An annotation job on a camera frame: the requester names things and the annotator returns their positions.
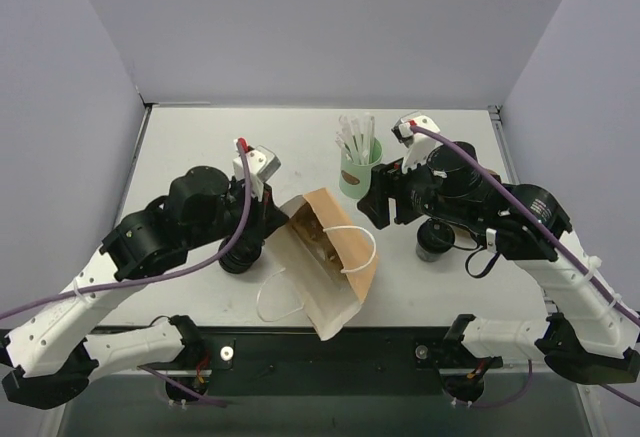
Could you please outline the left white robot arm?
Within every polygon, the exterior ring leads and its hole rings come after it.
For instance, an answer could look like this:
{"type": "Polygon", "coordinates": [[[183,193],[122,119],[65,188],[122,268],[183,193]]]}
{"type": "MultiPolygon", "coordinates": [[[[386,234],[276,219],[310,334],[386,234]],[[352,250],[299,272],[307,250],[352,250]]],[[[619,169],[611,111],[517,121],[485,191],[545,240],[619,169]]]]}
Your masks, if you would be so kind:
{"type": "Polygon", "coordinates": [[[194,167],[174,179],[167,194],[124,217],[59,299],[2,337],[1,362],[11,369],[2,380],[7,399],[49,410],[128,368],[199,364],[206,346],[186,315],[116,334],[93,330],[144,287],[187,274],[183,265],[199,247],[217,242],[216,263],[231,274],[247,271],[264,241],[288,220],[272,200],[273,173],[237,167],[227,177],[213,167],[194,167]]]}

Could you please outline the brown paper bag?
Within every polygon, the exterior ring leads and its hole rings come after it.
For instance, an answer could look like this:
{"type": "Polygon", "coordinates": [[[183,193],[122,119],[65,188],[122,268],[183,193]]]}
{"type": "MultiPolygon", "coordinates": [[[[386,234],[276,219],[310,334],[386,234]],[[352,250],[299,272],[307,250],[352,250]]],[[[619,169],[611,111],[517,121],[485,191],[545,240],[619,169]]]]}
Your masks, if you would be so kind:
{"type": "Polygon", "coordinates": [[[276,323],[302,312],[328,341],[368,296],[379,263],[376,238],[326,188],[297,195],[281,210],[288,221],[266,241],[278,271],[261,284],[256,313],[276,323]]]}

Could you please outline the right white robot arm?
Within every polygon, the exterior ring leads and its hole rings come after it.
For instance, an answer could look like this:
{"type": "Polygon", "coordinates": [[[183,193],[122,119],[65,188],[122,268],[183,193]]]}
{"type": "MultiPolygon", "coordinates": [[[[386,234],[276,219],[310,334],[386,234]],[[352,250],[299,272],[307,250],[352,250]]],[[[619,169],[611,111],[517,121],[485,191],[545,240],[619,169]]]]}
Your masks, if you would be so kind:
{"type": "Polygon", "coordinates": [[[492,254],[476,278],[486,278],[503,258],[526,272],[556,306],[540,319],[458,315],[443,341],[450,362],[538,361],[582,385],[638,380],[639,315],[605,283],[598,259],[586,254],[551,193],[502,182],[478,164],[467,142],[435,148],[412,170],[395,160],[374,166],[370,174],[370,188],[357,207],[377,229],[425,217],[448,233],[463,230],[476,251],[492,254]]]}

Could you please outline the black coffee cup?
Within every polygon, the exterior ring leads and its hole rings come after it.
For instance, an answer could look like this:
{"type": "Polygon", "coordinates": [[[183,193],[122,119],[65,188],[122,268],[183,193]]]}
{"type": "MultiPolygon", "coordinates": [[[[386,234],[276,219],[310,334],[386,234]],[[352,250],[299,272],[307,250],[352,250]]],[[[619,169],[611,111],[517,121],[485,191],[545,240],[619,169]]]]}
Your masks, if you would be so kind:
{"type": "Polygon", "coordinates": [[[453,229],[434,219],[425,221],[417,230],[416,255],[425,262],[435,262],[455,244],[453,229]]]}

